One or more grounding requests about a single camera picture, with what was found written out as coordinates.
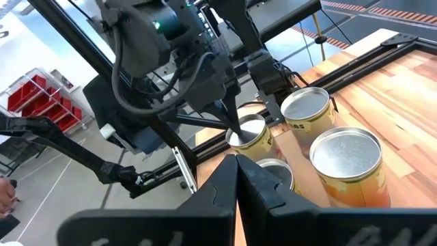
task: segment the open can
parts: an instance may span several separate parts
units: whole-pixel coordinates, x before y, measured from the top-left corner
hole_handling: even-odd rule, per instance
[[[292,168],[287,163],[278,159],[264,159],[258,161],[257,164],[279,178],[279,180],[292,191],[301,195],[296,181],[294,180]]]
[[[238,154],[243,154],[255,162],[271,158],[287,162],[262,116],[257,114],[243,116],[240,118],[240,127],[249,139],[241,139],[231,129],[226,132],[226,142]]]
[[[290,94],[281,105],[281,113],[307,159],[314,140],[335,127],[329,93],[319,87],[306,87]]]
[[[321,134],[310,159],[336,207],[389,207],[379,141],[370,132],[338,127]]]

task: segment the green light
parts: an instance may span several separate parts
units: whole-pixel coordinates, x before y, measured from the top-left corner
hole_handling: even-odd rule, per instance
[[[157,21],[154,21],[154,22],[153,22],[153,25],[155,26],[155,29],[156,29],[156,30],[158,30],[159,27],[161,26],[161,24],[159,24],[159,22],[157,22]]]

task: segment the wooden board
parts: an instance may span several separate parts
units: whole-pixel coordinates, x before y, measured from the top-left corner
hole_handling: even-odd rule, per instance
[[[314,81],[395,34],[380,29],[303,77]],[[338,126],[364,128],[380,140],[392,207],[437,207],[436,68],[437,57],[413,51],[333,95],[339,108],[335,116]],[[317,174],[301,155],[293,134],[283,125],[273,131],[303,195],[319,206],[329,206]],[[220,154],[197,168],[200,185],[223,157]],[[240,218],[236,245],[245,245]]]

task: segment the orange striped tape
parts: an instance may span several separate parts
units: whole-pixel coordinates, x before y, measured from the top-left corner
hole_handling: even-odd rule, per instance
[[[372,8],[369,13],[372,14],[380,14],[384,16],[391,16],[406,19],[409,21],[417,21],[428,24],[437,24],[437,16],[427,15],[427,14],[419,14],[407,11],[400,10],[389,10],[386,8]]]
[[[302,30],[300,29],[300,27],[293,26],[292,29],[294,31],[298,31],[298,32],[302,33]],[[309,36],[310,38],[316,38],[318,36],[316,33],[313,33],[311,31],[308,31],[308,30],[305,30],[305,29],[303,29],[303,33],[306,36]],[[328,38],[326,42],[331,44],[331,45],[337,46],[337,47],[339,47],[341,49],[346,49],[346,48],[349,47],[349,44],[346,44],[346,43],[344,43],[342,41],[338,41],[338,40],[336,40],[334,38]]]
[[[335,3],[331,1],[320,1],[323,5],[334,7],[334,8],[342,8],[345,10],[351,10],[351,11],[357,11],[357,12],[364,12],[366,11],[366,8],[359,5],[353,5],[353,4],[346,4],[346,3]]]

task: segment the floor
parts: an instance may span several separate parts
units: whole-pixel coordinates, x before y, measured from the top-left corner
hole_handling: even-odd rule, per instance
[[[352,42],[379,28],[437,39],[437,18],[434,18],[437,16],[437,9],[427,8],[424,4],[433,4],[432,0],[415,1],[414,4],[409,4],[408,0],[335,0],[335,2],[322,3],[325,12]],[[323,32],[329,37],[324,49],[326,56],[330,57],[347,47],[348,41],[322,12],[318,12],[317,15]],[[312,64],[322,61],[320,47],[313,40],[316,30],[312,19],[307,18],[301,23],[302,28],[297,25],[267,43],[275,58],[297,72],[304,72]],[[46,33],[41,37],[47,40],[51,35]],[[55,49],[59,49],[60,53],[65,52],[65,49],[58,44],[53,42],[51,44]],[[244,83],[242,93],[237,97],[237,105],[253,100],[255,93],[256,88],[252,83]],[[199,129],[196,126],[181,126],[179,134],[191,145],[192,136]],[[144,154],[122,155],[121,149],[102,139],[95,123],[91,124],[87,131],[77,133],[72,138],[108,161],[134,165],[139,171],[157,168],[171,158],[171,151],[168,148],[159,150],[147,158]],[[179,180],[175,179],[131,200],[128,193],[118,184],[112,185],[109,189],[108,185],[100,184],[92,172],[54,150],[47,150],[38,159],[23,165],[13,174],[13,178],[18,180],[17,192],[23,201],[14,211],[21,224],[7,235],[4,241],[18,239],[24,245],[56,245],[55,235],[59,225],[70,215],[81,210],[171,209],[176,208],[189,197],[189,192],[181,190]]]

